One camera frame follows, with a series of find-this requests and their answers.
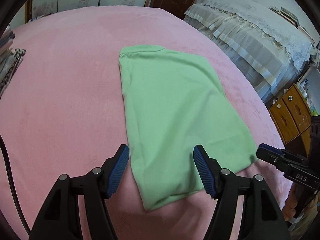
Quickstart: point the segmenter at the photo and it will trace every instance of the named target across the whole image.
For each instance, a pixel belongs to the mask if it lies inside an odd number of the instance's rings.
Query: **metal screw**
[[[229,175],[230,171],[228,169],[222,169],[221,173],[224,174],[224,175]]]
[[[261,175],[254,176],[257,181],[263,181],[263,177]]]
[[[99,167],[94,168],[94,169],[92,170],[92,172],[93,172],[94,174],[99,174],[101,171],[102,171],[102,169],[99,168]]]
[[[68,178],[68,175],[67,175],[67,174],[61,174],[61,175],[59,176],[59,179],[62,180],[62,181],[66,180],[67,178]]]

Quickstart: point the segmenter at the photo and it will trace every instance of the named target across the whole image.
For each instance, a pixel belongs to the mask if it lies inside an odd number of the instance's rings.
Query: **lace tablecloth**
[[[205,0],[202,4],[236,13],[274,37],[292,55],[293,65],[298,73],[302,70],[304,61],[309,60],[311,42],[295,26],[263,5],[251,0]]]
[[[267,102],[295,79],[291,54],[273,37],[239,15],[194,4],[184,21],[219,46]]]

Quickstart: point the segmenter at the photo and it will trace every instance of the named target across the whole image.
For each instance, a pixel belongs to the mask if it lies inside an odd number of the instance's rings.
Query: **hand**
[[[287,221],[290,218],[292,218],[295,213],[295,207],[297,206],[297,198],[295,196],[295,190],[297,185],[295,183],[292,184],[291,189],[288,194],[287,200],[284,202],[284,207],[282,209],[282,215],[284,217],[284,220]]]

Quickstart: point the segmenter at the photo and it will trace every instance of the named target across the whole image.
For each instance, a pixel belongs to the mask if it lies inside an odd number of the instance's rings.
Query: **cable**
[[[9,162],[8,152],[7,152],[7,149],[6,149],[5,145],[4,145],[4,141],[3,141],[2,137],[1,137],[1,134],[0,134],[0,149],[2,151],[5,169],[7,170],[9,186],[10,186],[10,190],[11,190],[11,194],[12,194],[12,198],[13,198],[14,204],[16,206],[18,215],[20,217],[20,220],[21,220],[25,230],[27,231],[28,235],[30,235],[31,230],[30,230],[30,228],[28,226],[28,223],[27,223],[23,213],[22,213],[22,209],[21,209],[21,206],[20,206],[20,203],[19,203],[19,200],[18,200],[17,192],[16,192],[16,189],[14,187],[14,182],[13,182],[13,177],[12,177],[12,172],[11,172],[11,166],[10,166],[10,162]]]

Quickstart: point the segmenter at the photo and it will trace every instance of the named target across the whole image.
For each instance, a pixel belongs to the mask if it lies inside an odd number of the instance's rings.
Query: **pink blanket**
[[[15,33],[14,46],[27,53],[0,100],[0,132],[30,227],[60,174],[84,175],[127,143],[118,67],[125,46],[155,44],[206,57],[256,144],[283,147],[267,109],[231,60],[207,37],[162,9],[82,8],[25,24]],[[284,205],[291,183],[273,166],[258,161],[240,174],[262,174]],[[0,209],[25,240],[2,158],[0,186]],[[84,239],[90,239],[82,197],[79,206]],[[107,206],[119,240],[200,240],[215,201],[201,191],[145,212],[128,165]],[[239,204],[232,239],[237,238],[241,210]]]

